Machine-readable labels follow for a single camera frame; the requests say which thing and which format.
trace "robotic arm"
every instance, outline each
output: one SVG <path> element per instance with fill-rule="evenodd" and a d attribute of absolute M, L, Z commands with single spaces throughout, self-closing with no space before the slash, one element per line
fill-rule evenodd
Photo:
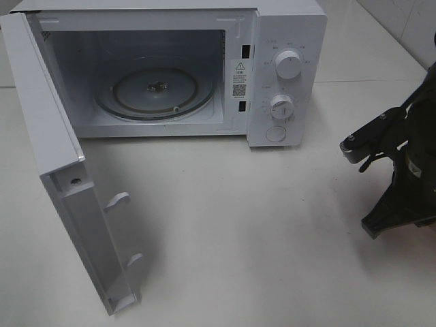
<path fill-rule="evenodd" d="M 421 227 L 435 222 L 436 63 L 402 106 L 385 111 L 340 147 L 352 164 L 367 158 L 359 172 L 384 157 L 394 163 L 391 185 L 362 219 L 362 227 L 372 238 L 409 223 Z"/>

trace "open microwave door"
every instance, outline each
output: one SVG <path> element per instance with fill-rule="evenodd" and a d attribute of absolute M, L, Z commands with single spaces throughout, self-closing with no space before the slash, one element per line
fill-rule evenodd
<path fill-rule="evenodd" d="M 111 315 L 139 299 L 129 267 L 141 255 L 127 263 L 120 261 L 106 219 L 106 213 L 129 195 L 120 193 L 106 206 L 99 203 L 82 149 L 38 47 L 46 37 L 39 22 L 17 13 L 3 16 L 1 27 L 40 178 Z"/>

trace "white knob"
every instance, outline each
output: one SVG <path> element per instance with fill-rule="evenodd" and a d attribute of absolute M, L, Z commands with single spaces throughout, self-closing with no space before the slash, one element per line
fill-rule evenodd
<path fill-rule="evenodd" d="M 280 77 L 290 80 L 301 73 L 301 63 L 301 54 L 296 50 L 285 50 L 275 58 L 275 69 Z"/>
<path fill-rule="evenodd" d="M 275 119 L 287 119 L 294 113 L 294 104 L 290 97 L 279 94 L 270 101 L 271 116 Z"/>

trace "white table surface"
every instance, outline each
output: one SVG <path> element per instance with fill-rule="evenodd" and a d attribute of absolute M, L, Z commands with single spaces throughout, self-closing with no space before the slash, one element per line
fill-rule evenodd
<path fill-rule="evenodd" d="M 425 72 L 357 3 L 322 3 L 330 20 L 301 146 L 82 141 L 101 198 L 131 194 L 125 223 L 113 223 L 148 249 L 142 302 L 112 317 L 37 177 L 16 92 L 0 90 L 0 326 L 436 324 L 436 228 L 371 240 L 360 220 L 392 164 L 359 174 L 339 150 Z"/>

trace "white wall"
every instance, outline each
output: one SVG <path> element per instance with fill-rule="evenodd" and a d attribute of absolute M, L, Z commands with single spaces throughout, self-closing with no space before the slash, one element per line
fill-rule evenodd
<path fill-rule="evenodd" d="M 425 68 L 436 61 L 436 0 L 358 0 Z"/>

